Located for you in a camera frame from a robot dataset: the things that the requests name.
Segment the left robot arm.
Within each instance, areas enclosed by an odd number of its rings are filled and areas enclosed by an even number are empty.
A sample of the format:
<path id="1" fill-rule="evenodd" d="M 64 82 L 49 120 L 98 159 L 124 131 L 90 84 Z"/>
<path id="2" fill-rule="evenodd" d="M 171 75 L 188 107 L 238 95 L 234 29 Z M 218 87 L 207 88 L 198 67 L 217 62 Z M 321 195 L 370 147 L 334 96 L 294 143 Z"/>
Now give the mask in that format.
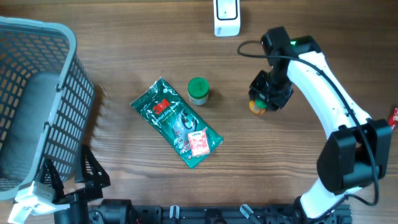
<path id="1" fill-rule="evenodd" d="M 105 199 L 98 207 L 88 202 L 103 198 L 103 189 L 111 185 L 109 175 L 96 160 L 90 147 L 81 145 L 75 164 L 75 182 L 85 186 L 65 194 L 60 174 L 51 159 L 45 159 L 36 180 L 55 191 L 50 200 L 68 208 L 54 212 L 55 223 L 140 223 L 141 218 L 130 200 Z"/>

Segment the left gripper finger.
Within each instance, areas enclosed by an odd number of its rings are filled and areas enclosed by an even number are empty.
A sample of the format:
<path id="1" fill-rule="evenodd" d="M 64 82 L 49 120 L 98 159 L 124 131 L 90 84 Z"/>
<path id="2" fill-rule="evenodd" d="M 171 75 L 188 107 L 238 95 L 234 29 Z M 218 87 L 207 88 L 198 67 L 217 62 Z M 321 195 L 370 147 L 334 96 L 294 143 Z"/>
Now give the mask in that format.
<path id="1" fill-rule="evenodd" d="M 75 164 L 75 183 L 85 187 L 105 188 L 111 185 L 109 175 L 96 160 L 90 147 L 82 144 Z"/>
<path id="2" fill-rule="evenodd" d="M 53 188 L 55 199 L 65 198 L 63 182 L 51 159 L 44 159 L 35 180 Z"/>

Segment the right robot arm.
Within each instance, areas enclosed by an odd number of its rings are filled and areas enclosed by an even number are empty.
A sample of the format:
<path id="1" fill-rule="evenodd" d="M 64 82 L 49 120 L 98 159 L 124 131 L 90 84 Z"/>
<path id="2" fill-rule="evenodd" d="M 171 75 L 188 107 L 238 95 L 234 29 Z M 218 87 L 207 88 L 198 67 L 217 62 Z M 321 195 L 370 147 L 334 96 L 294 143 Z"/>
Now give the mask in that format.
<path id="1" fill-rule="evenodd" d="M 283 108 L 298 88 L 320 120 L 326 143 L 317 160 L 318 178 L 292 204 L 270 205 L 264 223 L 349 223 L 346 201 L 372 185 L 379 201 L 379 181 L 386 175 L 392 131 L 347 94 L 311 36 L 292 39 L 283 27 L 269 29 L 260 41 L 271 66 L 249 87 L 249 107 L 264 114 Z"/>

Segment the green cap sauce bottle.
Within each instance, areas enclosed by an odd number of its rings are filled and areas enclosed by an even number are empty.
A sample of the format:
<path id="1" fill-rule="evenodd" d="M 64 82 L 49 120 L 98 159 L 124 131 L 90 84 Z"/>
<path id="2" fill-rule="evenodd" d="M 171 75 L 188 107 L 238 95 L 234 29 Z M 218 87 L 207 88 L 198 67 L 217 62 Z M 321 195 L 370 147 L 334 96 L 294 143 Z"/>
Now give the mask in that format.
<path id="1" fill-rule="evenodd" d="M 263 115 L 267 111 L 267 104 L 260 99 L 251 100 L 249 102 L 249 109 L 258 115 Z"/>

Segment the pink tissue packet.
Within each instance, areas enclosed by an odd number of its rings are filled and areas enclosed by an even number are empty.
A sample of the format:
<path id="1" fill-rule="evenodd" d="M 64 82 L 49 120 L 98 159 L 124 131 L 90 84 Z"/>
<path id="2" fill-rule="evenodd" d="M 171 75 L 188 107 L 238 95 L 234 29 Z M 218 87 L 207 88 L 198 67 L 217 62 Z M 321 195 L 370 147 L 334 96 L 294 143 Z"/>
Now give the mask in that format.
<path id="1" fill-rule="evenodd" d="M 188 134 L 188 141 L 193 157 L 201 157 L 210 153 L 205 131 L 195 131 Z"/>

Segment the red coffee stick sachet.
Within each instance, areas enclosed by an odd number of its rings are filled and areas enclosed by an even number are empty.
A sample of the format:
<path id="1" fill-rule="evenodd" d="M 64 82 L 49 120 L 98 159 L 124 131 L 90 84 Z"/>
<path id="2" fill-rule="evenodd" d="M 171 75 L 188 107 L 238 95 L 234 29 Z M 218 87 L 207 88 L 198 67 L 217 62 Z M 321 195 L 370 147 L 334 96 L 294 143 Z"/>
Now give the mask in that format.
<path id="1" fill-rule="evenodd" d="M 393 113 L 388 119 L 388 125 L 392 130 L 395 130 L 397 128 L 397 124 L 398 124 L 398 107 L 396 106 L 394 108 Z"/>

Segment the green 3M gloves packet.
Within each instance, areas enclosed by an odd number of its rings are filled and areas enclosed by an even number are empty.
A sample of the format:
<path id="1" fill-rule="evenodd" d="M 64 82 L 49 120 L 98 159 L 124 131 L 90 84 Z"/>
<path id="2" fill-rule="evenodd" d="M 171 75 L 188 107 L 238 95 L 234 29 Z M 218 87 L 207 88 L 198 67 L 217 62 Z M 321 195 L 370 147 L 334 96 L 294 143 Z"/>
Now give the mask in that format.
<path id="1" fill-rule="evenodd" d="M 132 101 L 131 106 L 166 139 L 191 169 L 206 156 L 192 154 L 189 133 L 204 131 L 210 152 L 223 142 L 223 137 L 214 131 L 163 78 L 159 78 L 140 97 Z"/>

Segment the green lid white jar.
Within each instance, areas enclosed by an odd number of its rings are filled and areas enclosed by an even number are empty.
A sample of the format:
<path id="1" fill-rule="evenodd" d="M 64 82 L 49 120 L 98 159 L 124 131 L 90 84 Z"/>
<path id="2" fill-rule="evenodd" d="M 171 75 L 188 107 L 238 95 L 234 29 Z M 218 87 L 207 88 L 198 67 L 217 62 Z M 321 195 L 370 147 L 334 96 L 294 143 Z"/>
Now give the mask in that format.
<path id="1" fill-rule="evenodd" d="M 210 86 L 203 77 L 195 77 L 188 83 L 188 95 L 194 105 L 203 105 L 208 101 Z"/>

